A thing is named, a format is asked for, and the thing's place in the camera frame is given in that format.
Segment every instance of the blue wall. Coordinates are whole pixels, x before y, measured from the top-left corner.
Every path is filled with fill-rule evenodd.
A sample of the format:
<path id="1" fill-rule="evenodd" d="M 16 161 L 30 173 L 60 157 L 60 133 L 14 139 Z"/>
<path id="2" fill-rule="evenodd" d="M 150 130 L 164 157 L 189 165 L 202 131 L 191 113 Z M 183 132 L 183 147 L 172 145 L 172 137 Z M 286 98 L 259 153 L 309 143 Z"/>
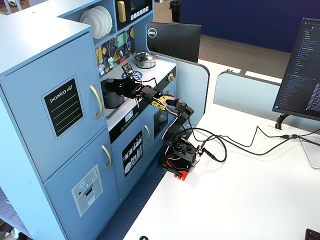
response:
<path id="1" fill-rule="evenodd" d="M 180 23 L 202 34 L 291 53 L 302 18 L 320 19 L 319 0 L 182 0 Z"/>

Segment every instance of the robotic arm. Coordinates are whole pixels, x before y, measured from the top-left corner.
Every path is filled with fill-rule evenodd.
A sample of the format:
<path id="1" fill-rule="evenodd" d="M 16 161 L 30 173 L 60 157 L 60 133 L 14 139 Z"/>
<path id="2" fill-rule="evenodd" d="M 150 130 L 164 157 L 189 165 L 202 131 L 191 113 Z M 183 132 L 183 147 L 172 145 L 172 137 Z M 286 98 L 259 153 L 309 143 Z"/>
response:
<path id="1" fill-rule="evenodd" d="M 175 177 L 185 180 L 191 167 L 196 163 L 199 146 L 194 147 L 178 135 L 179 129 L 194 113 L 184 101 L 159 90 L 136 82 L 131 76 L 125 79 L 107 79 L 106 87 L 119 96 L 130 99 L 141 98 L 148 104 L 175 116 L 174 122 L 163 135 L 164 145 L 167 146 L 162 167 L 175 173 Z"/>

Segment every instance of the gold cabinet handle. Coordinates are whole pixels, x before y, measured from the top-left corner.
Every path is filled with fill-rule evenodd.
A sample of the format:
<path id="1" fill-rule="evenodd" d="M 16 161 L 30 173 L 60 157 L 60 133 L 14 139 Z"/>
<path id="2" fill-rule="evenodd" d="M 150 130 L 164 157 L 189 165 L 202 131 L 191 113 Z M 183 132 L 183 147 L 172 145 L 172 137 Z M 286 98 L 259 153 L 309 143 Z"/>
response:
<path id="1" fill-rule="evenodd" d="M 126 6 L 124 1 L 118 1 L 118 15 L 119 15 L 119 22 L 124 23 L 126 21 Z"/>
<path id="2" fill-rule="evenodd" d="M 99 96 L 99 93 L 97 92 L 97 90 L 95 89 L 95 87 L 93 85 L 90 85 L 90 89 L 91 91 L 94 93 L 96 99 L 98 100 L 99 102 L 99 112 L 98 114 L 95 116 L 96 119 L 99 119 L 102 115 L 102 111 L 103 111 L 103 108 L 102 108 L 102 101 L 101 101 L 101 98 Z"/>
<path id="3" fill-rule="evenodd" d="M 148 145 L 149 143 L 150 143 L 150 141 L 151 141 L 151 133 L 150 133 L 150 129 L 148 128 L 148 126 L 145 124 L 144 125 L 144 128 L 146 129 L 146 131 L 148 132 L 148 134 L 149 134 L 149 139 L 148 139 L 148 141 L 146 141 L 146 143 L 145 143 L 145 145 Z"/>
<path id="4" fill-rule="evenodd" d="M 109 169 L 109 168 L 111 168 L 111 165 L 112 165 L 112 157 L 111 157 L 111 155 L 110 155 L 110 153 L 109 153 L 109 151 L 108 151 L 108 149 L 107 149 L 107 147 L 106 147 L 105 145 L 102 145 L 102 149 L 105 151 L 105 153 L 106 153 L 106 154 L 108 155 L 108 157 L 109 157 L 110 163 L 109 163 L 108 166 L 106 166 L 106 168 Z"/>

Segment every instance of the stainless steel pot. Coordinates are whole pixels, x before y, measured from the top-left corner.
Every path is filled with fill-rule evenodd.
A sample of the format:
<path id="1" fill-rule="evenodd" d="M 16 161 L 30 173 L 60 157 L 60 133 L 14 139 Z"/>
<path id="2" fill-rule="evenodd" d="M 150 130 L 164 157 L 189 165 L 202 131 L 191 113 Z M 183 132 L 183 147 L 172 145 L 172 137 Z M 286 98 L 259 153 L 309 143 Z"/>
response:
<path id="1" fill-rule="evenodd" d="M 134 53 L 135 64 L 141 69 L 151 69 L 156 65 L 156 55 L 151 52 Z"/>

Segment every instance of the trash can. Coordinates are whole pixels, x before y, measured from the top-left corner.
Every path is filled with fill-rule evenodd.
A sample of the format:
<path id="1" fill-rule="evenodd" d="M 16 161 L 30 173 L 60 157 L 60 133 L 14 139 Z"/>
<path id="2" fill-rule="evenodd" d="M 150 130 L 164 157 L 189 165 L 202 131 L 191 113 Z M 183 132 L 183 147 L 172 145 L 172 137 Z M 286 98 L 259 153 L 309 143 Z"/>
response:
<path id="1" fill-rule="evenodd" d="M 180 0 L 173 0 L 170 2 L 170 7 L 172 12 L 172 21 L 179 23 L 180 20 Z"/>

